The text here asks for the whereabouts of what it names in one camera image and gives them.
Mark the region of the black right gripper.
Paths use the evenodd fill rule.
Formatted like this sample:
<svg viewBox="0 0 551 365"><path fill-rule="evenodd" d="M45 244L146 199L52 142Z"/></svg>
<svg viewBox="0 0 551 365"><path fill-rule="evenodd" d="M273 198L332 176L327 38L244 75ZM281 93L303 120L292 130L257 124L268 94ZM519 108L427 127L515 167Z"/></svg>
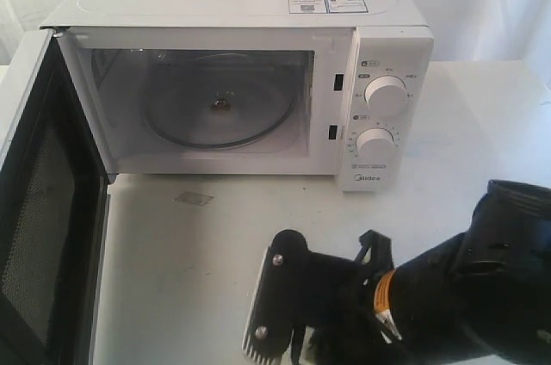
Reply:
<svg viewBox="0 0 551 365"><path fill-rule="evenodd" d="M374 230L348 260L313 253L299 286L294 325L313 330L306 358L314 364L376 364L396 356L396 338L376 318L375 288L393 268L391 239Z"/></svg>

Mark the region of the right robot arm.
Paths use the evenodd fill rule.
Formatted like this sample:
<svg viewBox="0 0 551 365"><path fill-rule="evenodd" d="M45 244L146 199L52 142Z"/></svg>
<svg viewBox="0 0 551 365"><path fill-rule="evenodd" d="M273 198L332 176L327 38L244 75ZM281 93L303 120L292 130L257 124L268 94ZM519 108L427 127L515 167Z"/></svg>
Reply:
<svg viewBox="0 0 551 365"><path fill-rule="evenodd" d="M491 180L469 228L397 267L368 265L337 290L315 364L550 361L550 191Z"/></svg>

